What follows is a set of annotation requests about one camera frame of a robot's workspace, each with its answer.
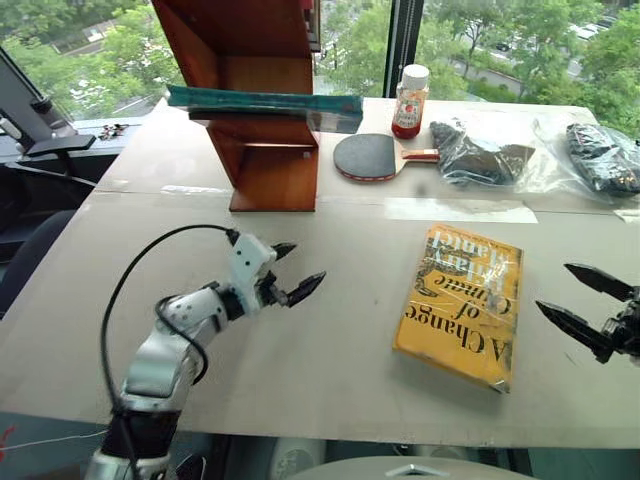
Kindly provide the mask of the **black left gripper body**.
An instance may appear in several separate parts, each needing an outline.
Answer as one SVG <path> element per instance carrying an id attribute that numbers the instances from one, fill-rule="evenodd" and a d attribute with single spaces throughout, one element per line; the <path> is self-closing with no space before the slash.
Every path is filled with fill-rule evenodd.
<path id="1" fill-rule="evenodd" d="M 268 271 L 256 284 L 256 297 L 262 308 L 278 304 L 282 307 L 291 307 L 289 294 L 276 285 L 277 277 L 272 271 Z"/>

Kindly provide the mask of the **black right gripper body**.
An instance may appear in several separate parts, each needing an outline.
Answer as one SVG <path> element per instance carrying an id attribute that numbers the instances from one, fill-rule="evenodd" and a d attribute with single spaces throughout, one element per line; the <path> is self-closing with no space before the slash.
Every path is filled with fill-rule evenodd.
<path id="1" fill-rule="evenodd" d="M 613 353 L 628 355 L 632 363 L 639 362 L 639 287 L 632 289 L 625 308 L 609 318 L 600 333 L 606 342 L 596 360 L 607 363 Z"/>

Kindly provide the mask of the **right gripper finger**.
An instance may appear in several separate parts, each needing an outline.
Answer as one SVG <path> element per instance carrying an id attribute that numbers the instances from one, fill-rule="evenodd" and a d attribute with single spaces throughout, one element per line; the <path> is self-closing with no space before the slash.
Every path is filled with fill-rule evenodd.
<path id="1" fill-rule="evenodd" d="M 584 319 L 572 312 L 544 301 L 535 301 L 542 314 L 565 334 L 589 348 L 592 352 L 611 352 L 609 338 L 593 329 Z"/>
<path id="2" fill-rule="evenodd" d="M 605 293 L 619 301 L 631 300 L 636 292 L 636 288 L 610 274 L 584 264 L 565 263 L 564 267 L 581 283 L 591 289 Z"/>

